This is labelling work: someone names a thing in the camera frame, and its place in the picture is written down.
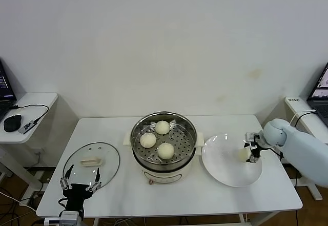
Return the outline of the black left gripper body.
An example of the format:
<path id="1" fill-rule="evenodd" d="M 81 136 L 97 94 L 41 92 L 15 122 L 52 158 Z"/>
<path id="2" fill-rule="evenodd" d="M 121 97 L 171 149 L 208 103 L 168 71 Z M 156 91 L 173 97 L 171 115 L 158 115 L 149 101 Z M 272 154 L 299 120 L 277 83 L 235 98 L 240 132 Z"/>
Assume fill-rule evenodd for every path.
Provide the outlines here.
<path id="1" fill-rule="evenodd" d="M 82 211 L 84 208 L 84 201 L 91 198 L 93 192 L 88 189 L 86 184 L 73 183 L 71 188 L 63 190 L 63 196 L 67 198 L 67 211 Z"/>

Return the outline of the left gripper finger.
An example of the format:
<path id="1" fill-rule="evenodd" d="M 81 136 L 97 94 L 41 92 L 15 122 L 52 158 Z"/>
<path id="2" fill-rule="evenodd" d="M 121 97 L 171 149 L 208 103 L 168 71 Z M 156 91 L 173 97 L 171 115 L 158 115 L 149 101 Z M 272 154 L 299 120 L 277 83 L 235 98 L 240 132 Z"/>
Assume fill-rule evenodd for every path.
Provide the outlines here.
<path id="1" fill-rule="evenodd" d="M 73 170 L 73 165 L 71 165 L 70 168 L 68 170 L 66 170 L 64 176 L 60 178 L 59 182 L 60 182 L 60 186 L 61 186 L 62 190 L 72 189 L 72 186 L 69 183 L 69 178 L 70 178 L 72 170 Z"/>
<path id="2" fill-rule="evenodd" d="M 101 188 L 102 182 L 100 181 L 100 170 L 97 168 L 95 181 L 91 182 L 90 185 L 86 188 L 86 191 L 95 192 Z"/>

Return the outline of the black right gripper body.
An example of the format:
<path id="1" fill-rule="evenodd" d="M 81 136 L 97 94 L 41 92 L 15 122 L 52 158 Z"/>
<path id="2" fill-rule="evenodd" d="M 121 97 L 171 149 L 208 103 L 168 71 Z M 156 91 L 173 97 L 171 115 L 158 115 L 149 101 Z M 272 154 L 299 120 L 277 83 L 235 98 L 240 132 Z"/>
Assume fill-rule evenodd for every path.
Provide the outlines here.
<path id="1" fill-rule="evenodd" d="M 266 142 L 261 139 L 261 135 L 259 133 L 253 133 L 252 146 L 258 151 L 263 151 L 268 149 Z"/>

